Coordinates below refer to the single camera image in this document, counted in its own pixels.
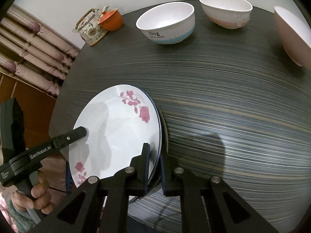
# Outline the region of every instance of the screw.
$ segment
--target screw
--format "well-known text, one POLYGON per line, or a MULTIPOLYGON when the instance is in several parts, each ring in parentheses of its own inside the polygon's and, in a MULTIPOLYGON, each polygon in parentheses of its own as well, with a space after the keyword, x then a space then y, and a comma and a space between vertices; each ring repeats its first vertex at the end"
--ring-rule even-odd
POLYGON ((96 176, 91 176, 91 177, 89 177, 89 179, 88 179, 88 182, 90 183, 90 184, 94 184, 94 183, 96 183, 98 181, 98 178, 96 177, 96 176))
POLYGON ((219 183, 220 182, 220 178, 218 177, 218 176, 213 176, 212 178, 211 178, 211 181, 213 182, 213 183, 219 183))
POLYGON ((132 173, 134 170, 135 170, 135 168, 131 167, 131 166, 128 166, 128 167, 125 168, 125 172, 126 173, 132 173))
POLYGON ((178 174, 183 173, 183 168, 181 168, 181 167, 176 167, 176 168, 175 168, 175 172, 178 173, 178 174))

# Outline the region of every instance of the floral plate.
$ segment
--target floral plate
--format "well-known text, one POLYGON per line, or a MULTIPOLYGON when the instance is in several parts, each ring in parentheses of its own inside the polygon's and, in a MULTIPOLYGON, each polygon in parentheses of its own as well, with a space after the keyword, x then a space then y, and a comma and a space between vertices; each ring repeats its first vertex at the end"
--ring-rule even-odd
POLYGON ((113 176, 130 165, 150 144, 148 182, 160 158, 162 131, 151 98, 130 85, 117 85, 96 95, 82 110, 74 128, 83 126, 87 136, 69 147, 69 165, 78 187, 90 176, 113 176))

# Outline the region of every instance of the hand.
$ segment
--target hand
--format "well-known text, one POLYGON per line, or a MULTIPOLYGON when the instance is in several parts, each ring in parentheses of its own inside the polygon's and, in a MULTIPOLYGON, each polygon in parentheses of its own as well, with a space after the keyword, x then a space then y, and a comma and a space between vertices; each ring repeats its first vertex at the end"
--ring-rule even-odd
POLYGON ((54 209, 54 204, 51 202, 51 194, 48 192, 50 183, 46 180, 43 172, 38 171, 39 183, 35 185, 31 194, 35 201, 31 200, 24 194, 14 192, 11 196, 12 203, 20 211, 26 211, 26 209, 41 209, 44 214, 49 214, 54 209))

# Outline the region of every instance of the round table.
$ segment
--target round table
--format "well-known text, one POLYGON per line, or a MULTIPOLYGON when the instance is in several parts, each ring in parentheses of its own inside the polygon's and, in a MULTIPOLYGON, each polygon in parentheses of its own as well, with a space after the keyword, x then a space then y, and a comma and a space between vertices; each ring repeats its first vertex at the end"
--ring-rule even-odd
MULTIPOLYGON (((221 176, 280 232, 296 227, 311 202, 311 73, 285 53, 273 14, 254 7, 249 24, 212 23, 198 0, 194 32, 175 45, 124 26, 84 45, 56 101, 50 135, 65 133, 86 104, 116 84, 145 90, 163 112, 169 155, 199 176, 221 176)), ((161 185, 129 206, 129 215, 181 232, 178 197, 161 185)))

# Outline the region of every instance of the white bowl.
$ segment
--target white bowl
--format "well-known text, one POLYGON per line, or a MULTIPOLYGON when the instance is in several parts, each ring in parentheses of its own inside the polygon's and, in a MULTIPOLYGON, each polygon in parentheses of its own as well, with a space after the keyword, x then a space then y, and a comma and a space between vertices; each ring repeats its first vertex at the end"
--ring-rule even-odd
POLYGON ((274 18, 287 55, 298 66, 311 68, 311 31, 293 13, 275 6, 274 18))
POLYGON ((147 38, 158 44, 176 44, 194 30, 194 7, 185 2, 164 3, 142 14, 136 22, 147 38))
POLYGON ((227 28, 245 26, 250 19, 252 5, 247 0, 199 0, 208 18, 227 28))
POLYGON ((148 183, 161 152, 162 131, 158 111, 149 96, 130 85, 117 85, 96 95, 82 110, 74 128, 87 136, 69 146, 69 166, 76 186, 90 176, 113 176, 150 144, 148 183))

